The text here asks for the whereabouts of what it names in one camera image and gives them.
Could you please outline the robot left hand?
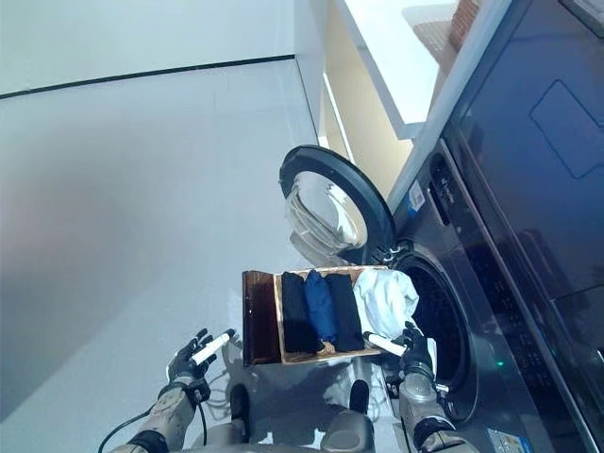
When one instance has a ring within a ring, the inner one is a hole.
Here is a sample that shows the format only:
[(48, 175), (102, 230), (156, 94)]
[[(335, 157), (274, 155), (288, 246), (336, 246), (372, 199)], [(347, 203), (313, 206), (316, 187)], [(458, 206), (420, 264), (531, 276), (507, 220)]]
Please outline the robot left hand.
[(206, 328), (198, 331), (175, 355), (166, 366), (166, 377), (170, 383), (179, 378), (200, 379), (216, 360), (218, 351), (231, 341), (236, 330), (229, 328), (216, 337)]

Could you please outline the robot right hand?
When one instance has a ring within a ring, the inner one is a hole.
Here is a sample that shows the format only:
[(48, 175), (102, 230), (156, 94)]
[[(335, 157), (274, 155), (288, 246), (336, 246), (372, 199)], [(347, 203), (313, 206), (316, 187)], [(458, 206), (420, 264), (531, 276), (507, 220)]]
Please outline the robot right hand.
[(406, 321), (402, 334), (389, 340), (371, 331), (364, 331), (364, 340), (399, 358), (399, 366), (404, 375), (422, 374), (430, 379), (436, 376), (434, 360), (430, 355), (429, 337), (410, 321)]

